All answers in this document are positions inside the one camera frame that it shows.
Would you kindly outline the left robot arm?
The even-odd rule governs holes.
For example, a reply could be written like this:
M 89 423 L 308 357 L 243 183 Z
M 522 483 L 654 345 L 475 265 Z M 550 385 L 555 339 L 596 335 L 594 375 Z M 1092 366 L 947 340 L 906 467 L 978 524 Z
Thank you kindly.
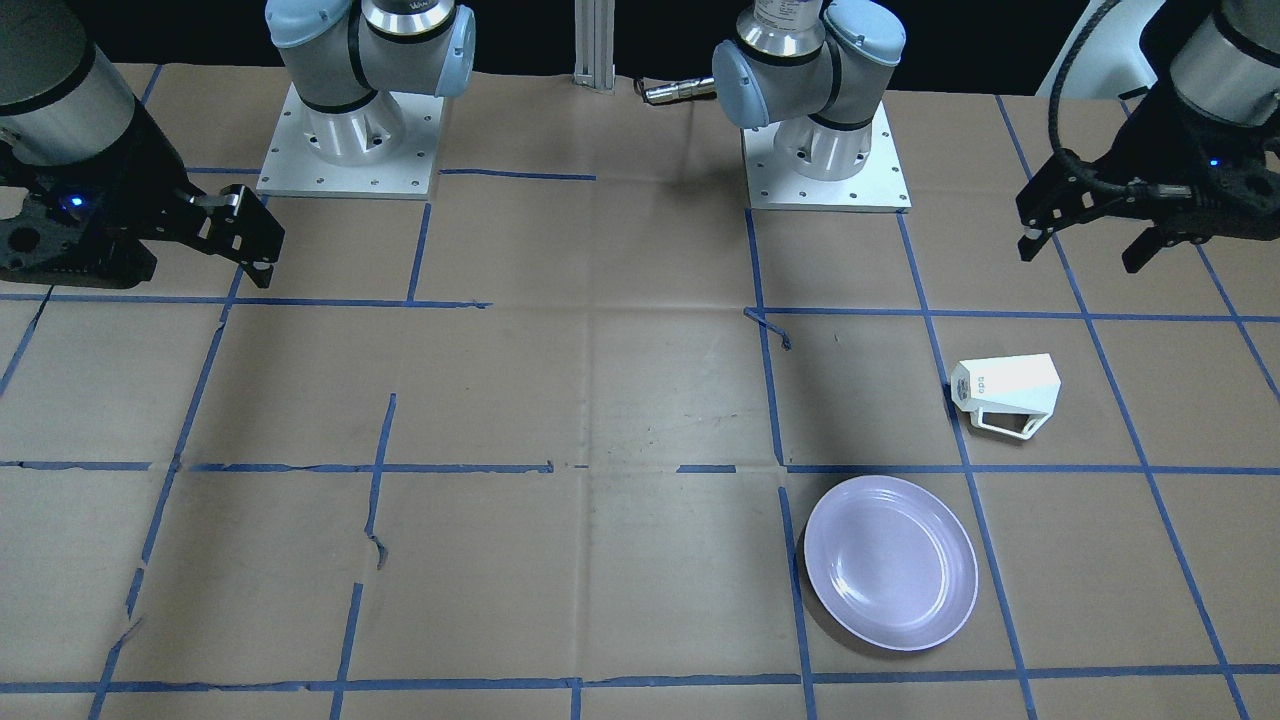
M 1073 40 L 1047 111 L 1051 158 L 1016 197 L 1018 250 L 1101 217 L 1148 222 L 1123 252 L 1139 272 L 1160 250 L 1279 232 L 1279 24 L 1275 1 L 1166 1 L 1140 33 L 1156 74 L 1110 150 L 1085 161 L 1062 145 L 1068 73 L 1114 9 L 1103 3 Z M 905 28 L 873 1 L 758 1 L 712 59 L 719 104 L 740 128 L 778 126 L 774 146 L 815 181 L 856 174 L 870 122 L 905 47 Z

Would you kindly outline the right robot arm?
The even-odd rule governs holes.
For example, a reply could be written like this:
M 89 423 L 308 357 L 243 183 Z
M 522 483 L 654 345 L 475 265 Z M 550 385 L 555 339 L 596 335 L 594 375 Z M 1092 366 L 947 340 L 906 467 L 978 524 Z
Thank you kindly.
M 394 94 L 456 97 L 474 13 L 456 1 L 270 1 L 265 19 L 314 158 L 358 167 L 406 142 Z M 3 279 L 129 290 L 147 240 L 183 243 L 270 284 L 285 232 L 243 184 L 209 193 L 64 1 L 3 4 Z

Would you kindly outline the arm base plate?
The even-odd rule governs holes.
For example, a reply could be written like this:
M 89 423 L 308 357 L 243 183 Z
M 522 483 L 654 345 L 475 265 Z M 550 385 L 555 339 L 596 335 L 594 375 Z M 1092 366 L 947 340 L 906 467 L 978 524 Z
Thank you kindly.
M 910 191 L 884 104 L 870 124 L 836 131 L 809 117 L 742 131 L 749 206 L 905 213 Z
M 428 200 L 445 100 L 378 94 L 342 114 L 307 106 L 291 87 L 257 191 L 294 199 Z

